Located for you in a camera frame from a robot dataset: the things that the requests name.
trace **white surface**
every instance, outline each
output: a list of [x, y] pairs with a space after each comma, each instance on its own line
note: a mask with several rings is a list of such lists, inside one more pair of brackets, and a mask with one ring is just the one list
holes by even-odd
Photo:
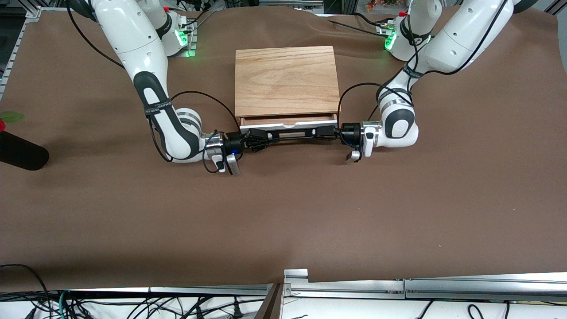
[[[259, 296], [239, 297], [238, 300], [244, 301], [244, 300], [262, 299], [262, 298], [263, 297], [259, 297]], [[191, 306], [193, 304], [195, 304], [195, 302], [197, 302], [196, 297], [180, 298], [180, 300], [181, 300], [181, 304], [183, 305], [184, 311], [188, 311], [191, 308]], [[137, 298], [137, 299], [99, 299], [97, 301], [140, 303], [140, 302], [144, 301], [144, 299], [143, 298]], [[234, 302], [233, 297], [215, 297], [215, 298], [208, 300], [205, 303], [203, 303], [203, 305], [201, 306], [201, 309], [203, 311], [205, 311], [206, 309], [216, 308], [216, 307], [220, 307], [220, 306], [223, 306], [223, 305], [226, 305], [226, 304], [232, 304], [233, 302]], [[240, 311], [243, 314], [255, 313], [260, 308], [261, 303], [262, 302], [259, 301], [259, 302], [254, 302], [254, 303], [240, 304]], [[91, 315], [94, 319], [126, 319], [126, 317], [132, 311], [132, 309], [134, 309], [134, 307], [136, 307], [136, 306], [126, 306], [126, 305], [109, 306], [109, 305], [97, 305], [97, 304], [85, 304], [84, 306], [91, 313]], [[180, 310], [180, 307], [179, 307], [179, 304], [177, 303], [177, 300], [171, 301], [166, 306], [167, 306], [167, 308], [175, 310], [175, 311]], [[58, 304], [53, 302], [52, 308], [57, 308], [57, 307], [58, 307]], [[29, 301], [0, 302], [0, 319], [21, 319], [21, 318], [24, 318], [30, 312], [30, 310], [32, 308], [33, 308], [33, 306]], [[134, 313], [134, 315], [142, 309], [143, 309], [143, 307], [139, 307], [138, 310]], [[225, 308], [224, 310], [226, 312], [233, 313], [234, 307], [231, 305], [231, 306]], [[44, 318], [45, 316], [49, 316], [49, 313], [36, 312], [34, 318], [39, 319], [39, 318]], [[228, 317], [228, 314], [226, 314], [226, 313], [224, 313], [220, 310], [212, 312], [210, 315], [205, 316], [206, 319], [209, 319], [209, 318], [211, 318], [211, 319], [212, 318], [226, 318], [226, 317]], [[57, 319], [57, 318], [59, 318], [59, 316], [56, 316], [55, 314], [53, 314], [53, 318]], [[166, 312], [166, 311], [155, 312], [151, 316], [151, 319], [174, 319], [174, 318], [175, 318], [175, 315], [173, 313]], [[195, 319], [195, 318], [196, 318], [196, 316], [189, 316], [189, 319]], [[142, 314], [138, 317], [138, 319], [147, 319], [147, 311], [142, 312]]]
[[[282, 319], [416, 319], [428, 301], [293, 298], [284, 300]], [[436, 301], [424, 319], [469, 319], [470, 303]], [[506, 305], [475, 303], [486, 319], [504, 318]], [[567, 307], [510, 304], [508, 319], [567, 319]]]

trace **green leaf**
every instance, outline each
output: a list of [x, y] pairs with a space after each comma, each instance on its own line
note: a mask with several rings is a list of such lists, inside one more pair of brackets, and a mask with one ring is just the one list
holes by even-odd
[[2, 120], [4, 123], [17, 122], [23, 118], [24, 115], [22, 113], [18, 113], [14, 111], [0, 112], [0, 120]]

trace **black vase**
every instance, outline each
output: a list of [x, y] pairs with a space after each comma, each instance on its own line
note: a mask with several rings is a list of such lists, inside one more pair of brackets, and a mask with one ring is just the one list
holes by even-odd
[[48, 160], [49, 152], [43, 147], [6, 131], [0, 132], [0, 162], [35, 171]]

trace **brown table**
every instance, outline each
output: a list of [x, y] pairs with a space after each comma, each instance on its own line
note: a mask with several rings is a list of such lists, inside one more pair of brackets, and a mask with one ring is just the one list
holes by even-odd
[[[0, 103], [26, 115], [9, 130], [52, 156], [40, 171], [0, 166], [1, 260], [32, 266], [49, 289], [269, 283], [286, 268], [314, 281], [567, 271], [567, 77], [554, 16], [514, 15], [470, 68], [420, 80], [410, 148], [345, 165], [337, 141], [279, 145], [245, 154], [230, 177], [163, 162], [128, 76], [66, 14], [28, 25]], [[112, 54], [95, 23], [77, 20]], [[194, 58], [170, 59], [169, 92], [233, 107], [236, 49], [309, 45], [334, 46], [341, 91], [402, 65], [381, 38], [307, 12], [230, 9], [200, 28]], [[349, 93], [341, 120], [365, 119], [374, 94]], [[205, 131], [234, 130], [204, 97], [175, 106], [198, 111]], [[38, 289], [21, 270], [0, 282]]]

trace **teal cable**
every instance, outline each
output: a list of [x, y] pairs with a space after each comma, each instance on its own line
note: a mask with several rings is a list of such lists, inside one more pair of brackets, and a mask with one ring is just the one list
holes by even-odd
[[65, 291], [61, 292], [61, 295], [59, 296], [59, 315], [61, 316], [62, 319], [66, 319], [65, 314], [63, 313], [63, 295], [64, 294], [65, 294]]

